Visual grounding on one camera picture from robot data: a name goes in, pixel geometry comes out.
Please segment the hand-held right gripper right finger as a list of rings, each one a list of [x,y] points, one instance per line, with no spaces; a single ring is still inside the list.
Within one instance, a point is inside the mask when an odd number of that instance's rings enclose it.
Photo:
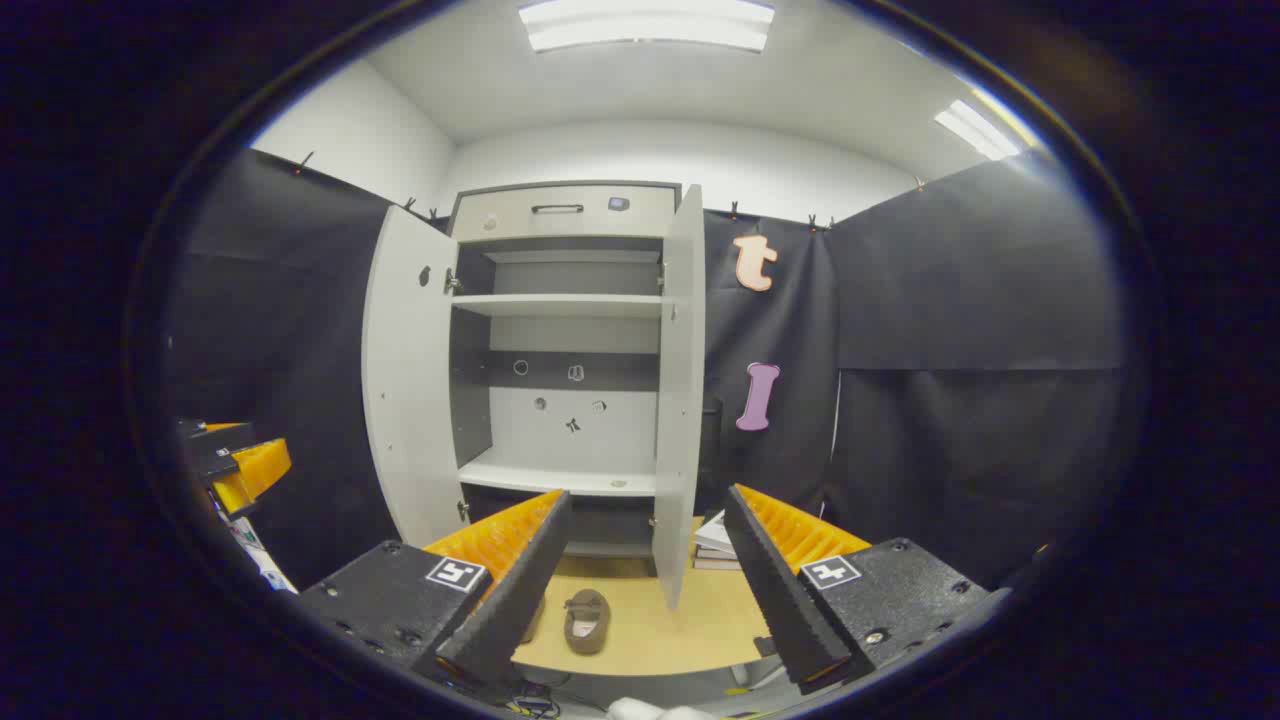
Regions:
[[[804,694],[897,666],[991,606],[983,585],[913,539],[870,544],[746,486],[728,489],[724,527]]]

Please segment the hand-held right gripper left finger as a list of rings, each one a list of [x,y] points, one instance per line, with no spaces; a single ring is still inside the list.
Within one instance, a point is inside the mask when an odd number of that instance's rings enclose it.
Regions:
[[[553,489],[424,548],[385,541],[303,591],[300,605],[379,664],[502,691],[517,683],[512,657],[572,518],[571,496]]]

